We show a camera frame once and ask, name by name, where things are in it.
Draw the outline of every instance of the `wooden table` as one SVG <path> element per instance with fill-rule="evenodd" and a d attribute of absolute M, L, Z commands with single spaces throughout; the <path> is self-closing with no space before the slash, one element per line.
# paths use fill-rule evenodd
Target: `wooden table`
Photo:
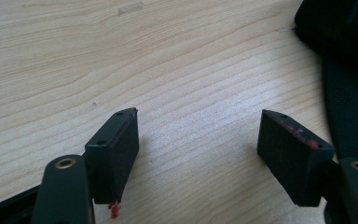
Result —
<path fill-rule="evenodd" d="M 115 223 L 324 223 L 256 154 L 261 110 L 329 140 L 300 0 L 0 0 L 0 202 L 118 110 L 140 151 Z M 97 223 L 111 223 L 96 205 Z"/>

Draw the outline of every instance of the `wood grain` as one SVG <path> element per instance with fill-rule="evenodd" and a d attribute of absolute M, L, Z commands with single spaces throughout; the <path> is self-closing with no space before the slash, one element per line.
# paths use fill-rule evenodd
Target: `wood grain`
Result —
<path fill-rule="evenodd" d="M 255 152 L 264 108 L 329 140 L 320 63 L 292 31 L 300 3 L 0 0 L 0 202 L 135 106 L 116 223 L 324 223 Z"/>

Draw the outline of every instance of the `light wood surface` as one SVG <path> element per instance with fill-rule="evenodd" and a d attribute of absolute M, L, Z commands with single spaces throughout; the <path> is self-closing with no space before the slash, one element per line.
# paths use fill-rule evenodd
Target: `light wood surface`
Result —
<path fill-rule="evenodd" d="M 0 202 L 134 106 L 141 148 L 114 223 L 324 223 L 255 151 L 264 108 L 329 141 L 300 4 L 0 0 Z"/>

